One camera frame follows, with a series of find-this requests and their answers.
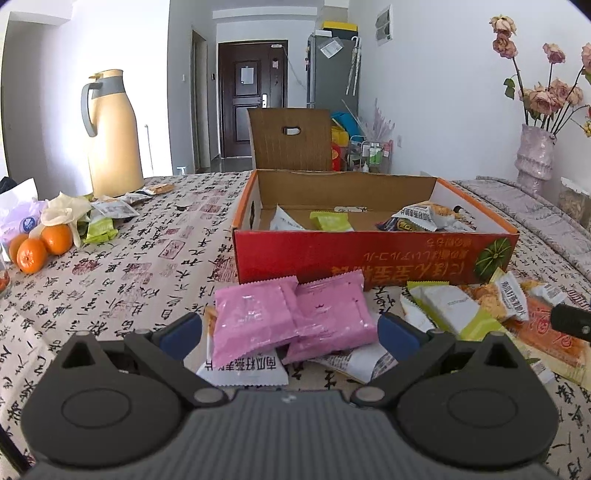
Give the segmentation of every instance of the green snack packet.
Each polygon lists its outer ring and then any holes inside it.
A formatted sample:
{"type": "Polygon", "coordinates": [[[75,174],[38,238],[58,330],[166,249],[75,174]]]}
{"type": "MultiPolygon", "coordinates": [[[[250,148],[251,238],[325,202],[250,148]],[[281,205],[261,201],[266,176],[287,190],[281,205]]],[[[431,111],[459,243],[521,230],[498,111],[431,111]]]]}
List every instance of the green snack packet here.
{"type": "Polygon", "coordinates": [[[118,231],[113,228],[113,219],[98,216],[88,224],[88,233],[84,239],[86,244],[101,244],[113,240],[118,231]]]}
{"type": "Polygon", "coordinates": [[[311,212],[310,220],[323,232],[354,232],[349,215],[344,212],[311,212]]]}

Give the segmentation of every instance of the orange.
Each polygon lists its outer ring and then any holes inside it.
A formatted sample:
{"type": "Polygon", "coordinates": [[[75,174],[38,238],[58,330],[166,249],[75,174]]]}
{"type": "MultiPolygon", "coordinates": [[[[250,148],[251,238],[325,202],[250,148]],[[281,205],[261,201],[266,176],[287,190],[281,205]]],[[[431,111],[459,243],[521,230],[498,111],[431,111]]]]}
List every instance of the orange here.
{"type": "Polygon", "coordinates": [[[41,232],[41,240],[51,255],[63,255],[74,243],[72,230],[67,225],[46,226],[41,232]]]}
{"type": "Polygon", "coordinates": [[[20,235],[14,237],[10,242],[10,246],[8,247],[8,256],[10,257],[12,263],[17,263],[18,248],[27,238],[29,238],[28,233],[21,233],[20,235]]]}
{"type": "Polygon", "coordinates": [[[17,265],[25,273],[37,273],[45,265],[47,250],[37,238],[27,238],[18,248],[17,265]]]}

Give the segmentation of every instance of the beige thermos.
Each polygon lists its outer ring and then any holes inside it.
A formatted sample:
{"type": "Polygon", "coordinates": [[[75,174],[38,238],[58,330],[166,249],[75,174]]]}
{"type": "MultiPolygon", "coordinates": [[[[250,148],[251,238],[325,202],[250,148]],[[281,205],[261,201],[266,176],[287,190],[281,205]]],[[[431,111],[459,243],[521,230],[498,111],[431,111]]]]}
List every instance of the beige thermos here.
{"type": "Polygon", "coordinates": [[[123,86],[123,70],[105,70],[90,78],[94,82],[82,89],[81,109],[90,136],[92,188],[95,197],[117,197],[144,186],[138,124],[123,86]]]}

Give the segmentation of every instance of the pumpkin graphic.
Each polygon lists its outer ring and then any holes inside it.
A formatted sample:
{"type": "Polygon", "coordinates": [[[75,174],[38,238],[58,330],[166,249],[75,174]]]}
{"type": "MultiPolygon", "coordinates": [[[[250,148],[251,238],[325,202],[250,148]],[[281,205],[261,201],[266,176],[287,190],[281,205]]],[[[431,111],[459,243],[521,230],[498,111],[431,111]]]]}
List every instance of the pumpkin graphic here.
{"type": "Polygon", "coordinates": [[[488,282],[497,268],[505,264],[511,253],[511,243],[508,238],[499,238],[486,247],[476,260],[474,273],[483,282],[488,282]]]}

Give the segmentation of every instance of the floor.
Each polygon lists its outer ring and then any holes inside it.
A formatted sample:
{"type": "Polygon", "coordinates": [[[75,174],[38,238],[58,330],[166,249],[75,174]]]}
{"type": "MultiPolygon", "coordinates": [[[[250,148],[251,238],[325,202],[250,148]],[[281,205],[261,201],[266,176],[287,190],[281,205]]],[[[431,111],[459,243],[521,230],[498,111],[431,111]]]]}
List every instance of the floor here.
{"type": "Polygon", "coordinates": [[[214,158],[211,168],[204,169],[204,173],[248,170],[252,170],[252,157],[214,158]]]}

